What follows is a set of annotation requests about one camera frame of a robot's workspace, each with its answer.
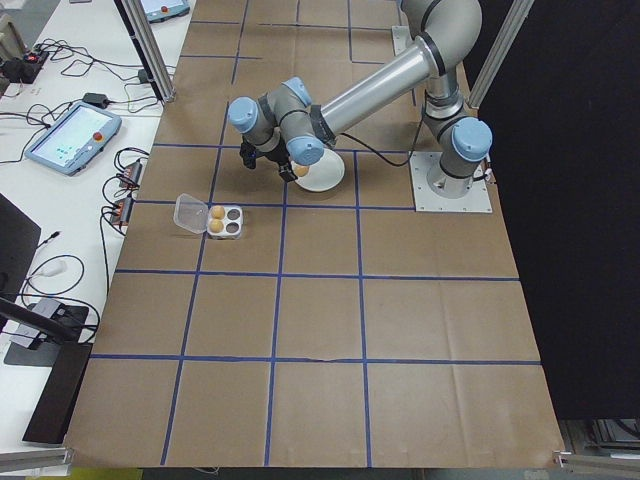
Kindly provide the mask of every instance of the blue joint cap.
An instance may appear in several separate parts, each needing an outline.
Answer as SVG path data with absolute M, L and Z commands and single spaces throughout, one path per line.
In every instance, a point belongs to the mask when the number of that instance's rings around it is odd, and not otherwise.
M 324 155 L 324 145 L 311 135 L 292 138 L 287 142 L 287 150 L 299 165 L 313 165 Z
M 289 89 L 296 94 L 296 97 L 298 97 L 300 101 L 304 103 L 305 107 L 308 107 L 313 103 L 311 95 L 309 95 L 307 87 L 304 86 L 304 82 L 300 79 L 300 77 L 291 77 L 286 82 L 282 82 L 282 84 L 289 87 Z
M 236 98 L 229 105 L 227 118 L 240 133 L 247 133 L 258 121 L 258 104 L 249 97 Z
M 489 153 L 493 134 L 483 121 L 465 117 L 453 126 L 451 142 L 458 155 L 467 162 L 477 163 Z

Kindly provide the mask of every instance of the black curtain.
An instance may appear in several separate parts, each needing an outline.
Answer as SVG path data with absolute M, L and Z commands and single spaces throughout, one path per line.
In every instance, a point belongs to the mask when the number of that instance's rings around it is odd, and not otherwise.
M 640 417 L 640 1 L 537 0 L 479 114 L 556 414 Z

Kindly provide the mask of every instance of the egg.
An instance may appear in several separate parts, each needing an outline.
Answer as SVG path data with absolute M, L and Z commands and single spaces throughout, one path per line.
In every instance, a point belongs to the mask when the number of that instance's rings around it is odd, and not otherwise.
M 304 177 L 307 173 L 309 173 L 309 167 L 304 165 L 296 165 L 293 168 L 293 173 L 295 173 L 298 177 Z
M 224 207 L 222 205 L 216 205 L 211 209 L 211 216 L 222 220 L 224 218 Z
M 220 233 L 224 230 L 224 223 L 222 222 L 222 220 L 214 218 L 209 222 L 209 230 L 211 230 L 213 233 Z

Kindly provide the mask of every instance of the egg carton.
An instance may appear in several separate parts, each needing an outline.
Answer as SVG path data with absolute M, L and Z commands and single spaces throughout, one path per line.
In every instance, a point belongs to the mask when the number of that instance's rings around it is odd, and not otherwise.
M 213 238 L 238 238 L 242 235 L 242 219 L 238 205 L 214 205 L 209 209 L 207 233 Z
M 243 213 L 238 205 L 214 205 L 182 193 L 176 200 L 173 221 L 192 233 L 207 232 L 212 238 L 235 239 L 242 235 Z

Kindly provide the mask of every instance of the metal mounting plate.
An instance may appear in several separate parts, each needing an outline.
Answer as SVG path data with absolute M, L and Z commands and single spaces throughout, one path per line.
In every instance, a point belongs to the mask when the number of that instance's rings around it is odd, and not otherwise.
M 393 26 L 391 27 L 391 38 L 393 38 L 393 53 L 398 55 L 411 44 L 411 35 L 409 27 Z
M 444 198 L 427 184 L 427 172 L 440 159 L 441 152 L 415 152 L 411 157 L 411 182 L 416 212 L 436 213 L 492 213 L 489 192 L 484 180 L 473 182 L 469 193 L 462 198 Z M 482 175 L 478 167 L 475 176 Z

